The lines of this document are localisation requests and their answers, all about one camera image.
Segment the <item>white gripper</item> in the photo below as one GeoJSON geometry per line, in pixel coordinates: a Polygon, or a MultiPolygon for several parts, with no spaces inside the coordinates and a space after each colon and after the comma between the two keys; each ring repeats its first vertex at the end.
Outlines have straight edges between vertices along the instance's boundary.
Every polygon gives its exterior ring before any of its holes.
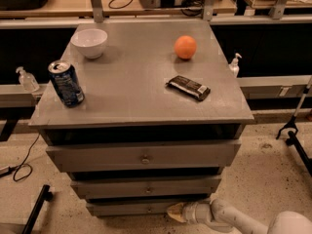
{"type": "Polygon", "coordinates": [[[185,206],[177,203],[167,208],[167,214],[178,222],[191,224],[209,224],[213,219],[209,202],[189,202],[185,206]]]}

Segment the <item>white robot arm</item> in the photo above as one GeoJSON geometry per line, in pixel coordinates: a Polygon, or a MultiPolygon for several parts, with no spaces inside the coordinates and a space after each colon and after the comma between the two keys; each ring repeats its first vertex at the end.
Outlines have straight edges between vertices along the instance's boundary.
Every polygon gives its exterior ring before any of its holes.
{"type": "Polygon", "coordinates": [[[312,234],[312,221],[302,214],[281,212],[266,226],[220,199],[180,202],[169,206],[167,214],[178,222],[205,224],[221,233],[236,228],[242,234],[312,234]]]}

